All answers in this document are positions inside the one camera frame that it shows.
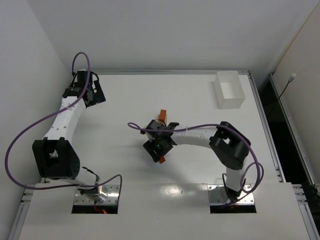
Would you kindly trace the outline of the dark red wedge block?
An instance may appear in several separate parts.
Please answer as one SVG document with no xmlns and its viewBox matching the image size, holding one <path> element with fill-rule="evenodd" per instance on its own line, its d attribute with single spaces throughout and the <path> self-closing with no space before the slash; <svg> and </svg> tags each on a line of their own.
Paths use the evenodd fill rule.
<svg viewBox="0 0 320 240">
<path fill-rule="evenodd" d="M 160 164 L 162 164 L 162 163 L 164 163 L 166 161 L 166 159 L 163 157 L 163 156 L 161 156 L 160 158 L 159 158 L 159 163 Z"/>
</svg>

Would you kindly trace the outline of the dark red arch block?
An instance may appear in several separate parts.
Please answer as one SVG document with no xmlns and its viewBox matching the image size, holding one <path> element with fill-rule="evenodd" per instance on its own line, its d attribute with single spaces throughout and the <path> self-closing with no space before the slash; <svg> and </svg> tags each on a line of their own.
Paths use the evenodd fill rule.
<svg viewBox="0 0 320 240">
<path fill-rule="evenodd" d="M 167 111 L 166 111 L 165 109 L 161 109 L 161 110 L 160 110 L 160 113 L 159 113 L 159 115 L 158 115 L 158 119 L 159 119 L 160 121 L 164 121 L 164 122 L 167 121 Z"/>
</svg>

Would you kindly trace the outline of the white perforated box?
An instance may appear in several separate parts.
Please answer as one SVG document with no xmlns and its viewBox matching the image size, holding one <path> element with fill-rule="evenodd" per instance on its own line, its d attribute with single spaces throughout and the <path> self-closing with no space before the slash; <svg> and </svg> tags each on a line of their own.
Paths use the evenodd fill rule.
<svg viewBox="0 0 320 240">
<path fill-rule="evenodd" d="M 213 86 L 221 110 L 239 109 L 246 99 L 237 71 L 218 71 Z"/>
</svg>

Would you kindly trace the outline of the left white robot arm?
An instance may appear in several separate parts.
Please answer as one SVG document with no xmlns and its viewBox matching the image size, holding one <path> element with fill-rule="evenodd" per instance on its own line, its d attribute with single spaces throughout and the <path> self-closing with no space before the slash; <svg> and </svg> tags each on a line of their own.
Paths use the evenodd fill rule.
<svg viewBox="0 0 320 240">
<path fill-rule="evenodd" d="M 60 110 L 43 139 L 35 140 L 32 151 L 39 175 L 78 186 L 81 195 L 96 202 L 103 200 L 106 188 L 98 186 L 100 178 L 81 166 L 72 147 L 72 138 L 83 111 L 105 102 L 103 90 L 94 72 L 79 70 L 62 95 Z"/>
</svg>

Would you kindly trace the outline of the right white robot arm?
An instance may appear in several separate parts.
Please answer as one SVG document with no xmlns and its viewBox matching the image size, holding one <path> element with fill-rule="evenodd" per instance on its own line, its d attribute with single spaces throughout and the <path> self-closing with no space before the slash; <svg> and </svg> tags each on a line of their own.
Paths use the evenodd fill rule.
<svg viewBox="0 0 320 240">
<path fill-rule="evenodd" d="M 148 140 L 143 144 L 155 163 L 164 162 L 164 156 L 174 147 L 191 145 L 213 150 L 218 160 L 226 167 L 224 190 L 231 201 L 236 201 L 244 186 L 244 165 L 251 142 L 230 123 L 222 121 L 221 126 L 204 128 L 179 127 L 179 123 L 164 125 L 151 120 L 147 125 Z"/>
</svg>

